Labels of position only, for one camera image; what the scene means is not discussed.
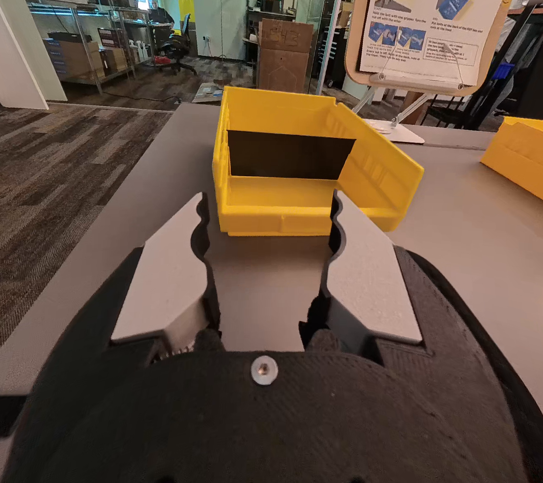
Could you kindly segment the black office chair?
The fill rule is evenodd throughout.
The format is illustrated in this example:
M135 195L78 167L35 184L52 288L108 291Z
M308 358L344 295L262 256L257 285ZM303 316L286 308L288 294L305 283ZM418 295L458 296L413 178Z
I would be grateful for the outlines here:
M192 65L187 65L182 62L182 59L191 52L191 40L188 33L189 15L184 20L181 34L171 34L166 42L159 47L159 55L166 56L171 59L172 63L169 66L159 66L162 70L164 67L171 68L172 72L178 74L181 70L187 70L194 76L198 73Z

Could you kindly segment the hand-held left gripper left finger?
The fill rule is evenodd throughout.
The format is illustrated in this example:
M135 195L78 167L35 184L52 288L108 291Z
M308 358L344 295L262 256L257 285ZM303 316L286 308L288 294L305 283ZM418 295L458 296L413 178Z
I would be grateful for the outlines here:
M163 348L188 348L206 328L220 332L221 311L210 247L208 197L195 194L147 239L111 340L158 339Z

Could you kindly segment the metal storage shelf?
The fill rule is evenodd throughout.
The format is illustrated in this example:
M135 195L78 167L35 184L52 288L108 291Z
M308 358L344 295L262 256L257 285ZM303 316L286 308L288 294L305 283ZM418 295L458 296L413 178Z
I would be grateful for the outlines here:
M137 80L144 67L156 66L153 28L145 10L61 0L26 3L42 40L99 44L105 76L99 79L93 72L94 81L59 80L63 86L90 86L101 94L110 82Z

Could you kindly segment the brown cardboard box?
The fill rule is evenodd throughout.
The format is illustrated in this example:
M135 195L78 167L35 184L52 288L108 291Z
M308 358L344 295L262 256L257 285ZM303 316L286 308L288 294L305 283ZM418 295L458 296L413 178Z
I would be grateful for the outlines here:
M60 81L94 81L93 72L96 72L99 79L105 76L97 42L90 41L85 46L80 42L57 41L52 38L42 41Z

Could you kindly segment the yellow plastic bin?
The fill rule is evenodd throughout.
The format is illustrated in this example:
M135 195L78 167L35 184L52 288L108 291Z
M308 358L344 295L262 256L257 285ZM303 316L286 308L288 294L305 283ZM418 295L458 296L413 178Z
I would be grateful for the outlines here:
M237 177L230 171L230 129L356 142L337 181ZM424 167L333 97L232 86L221 100L212 170L220 228L230 236L328 235L335 189L389 232L404 219L424 175Z
M542 199L542 120L505 117L480 163Z

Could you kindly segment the black bin divider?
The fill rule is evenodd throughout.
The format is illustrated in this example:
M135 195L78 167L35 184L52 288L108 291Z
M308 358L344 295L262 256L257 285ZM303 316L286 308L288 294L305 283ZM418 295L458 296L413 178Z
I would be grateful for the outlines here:
M237 177L337 181L355 139L227 131L230 171Z

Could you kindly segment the flattened cardboard sheet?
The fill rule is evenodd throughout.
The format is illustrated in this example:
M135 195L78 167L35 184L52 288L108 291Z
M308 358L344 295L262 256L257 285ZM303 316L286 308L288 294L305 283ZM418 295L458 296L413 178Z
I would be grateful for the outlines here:
M216 83L202 83L192 99L193 104L220 105L224 87Z

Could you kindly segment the tall cardboard box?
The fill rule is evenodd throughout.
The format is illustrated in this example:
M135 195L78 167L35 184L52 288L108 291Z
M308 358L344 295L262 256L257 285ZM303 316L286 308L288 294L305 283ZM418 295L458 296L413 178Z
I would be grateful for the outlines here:
M308 23L264 18L258 28L256 87L306 93L306 72L314 27Z

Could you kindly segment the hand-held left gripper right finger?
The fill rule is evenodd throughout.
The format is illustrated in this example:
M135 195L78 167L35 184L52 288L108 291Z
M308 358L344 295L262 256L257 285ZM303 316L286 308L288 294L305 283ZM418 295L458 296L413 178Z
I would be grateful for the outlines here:
M389 237L341 190L331 204L330 259L307 318L299 322L305 350L320 330L353 355L379 355L377 341L423 343L417 317Z

